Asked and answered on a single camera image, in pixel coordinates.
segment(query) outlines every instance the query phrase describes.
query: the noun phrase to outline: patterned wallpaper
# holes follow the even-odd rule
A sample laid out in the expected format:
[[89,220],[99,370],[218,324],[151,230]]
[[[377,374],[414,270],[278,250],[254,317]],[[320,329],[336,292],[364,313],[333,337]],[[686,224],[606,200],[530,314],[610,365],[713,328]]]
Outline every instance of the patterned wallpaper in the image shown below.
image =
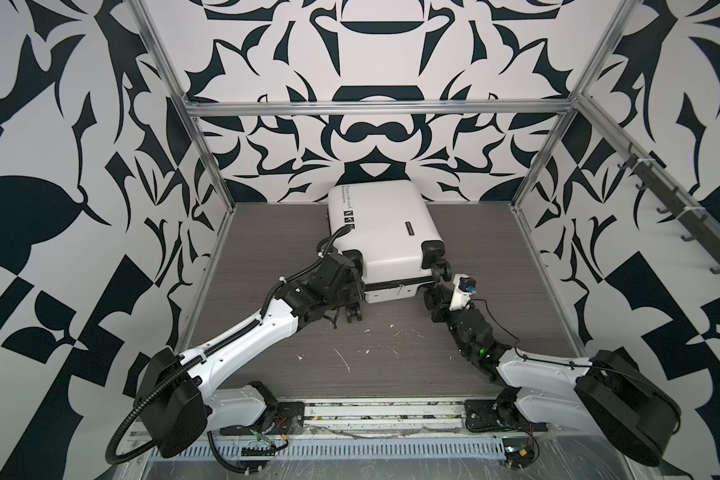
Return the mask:
[[194,101],[566,97],[617,0],[146,0]]
[[120,0],[0,2],[0,479],[108,469],[224,213]]
[[428,200],[511,200],[554,114],[203,118],[236,201],[323,200],[336,184],[410,179]]
[[[592,92],[720,221],[720,0],[646,0]],[[588,353],[616,350],[682,409],[661,469],[720,480],[717,266],[581,116],[522,210]]]

